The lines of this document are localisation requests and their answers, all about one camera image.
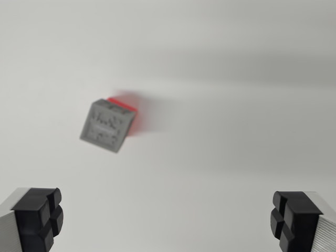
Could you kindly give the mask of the black-tipped silver gripper right finger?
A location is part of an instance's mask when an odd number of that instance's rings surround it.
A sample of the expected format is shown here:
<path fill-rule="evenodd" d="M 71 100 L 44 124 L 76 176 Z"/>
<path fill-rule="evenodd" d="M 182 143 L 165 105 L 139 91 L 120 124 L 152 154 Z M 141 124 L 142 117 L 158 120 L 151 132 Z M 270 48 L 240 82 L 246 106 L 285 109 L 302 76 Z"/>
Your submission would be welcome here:
<path fill-rule="evenodd" d="M 335 251 L 335 210 L 316 192 L 276 191 L 272 234 L 284 252 Z"/>

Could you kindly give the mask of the black-tipped silver gripper left finger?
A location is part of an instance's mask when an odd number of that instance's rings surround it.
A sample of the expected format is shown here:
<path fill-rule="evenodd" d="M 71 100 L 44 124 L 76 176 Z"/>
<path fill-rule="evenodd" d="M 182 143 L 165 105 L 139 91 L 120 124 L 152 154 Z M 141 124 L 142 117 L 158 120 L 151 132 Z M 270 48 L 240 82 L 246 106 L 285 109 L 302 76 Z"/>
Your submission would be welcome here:
<path fill-rule="evenodd" d="M 63 225 L 58 188 L 19 187 L 1 203 L 1 251 L 47 252 Z"/>

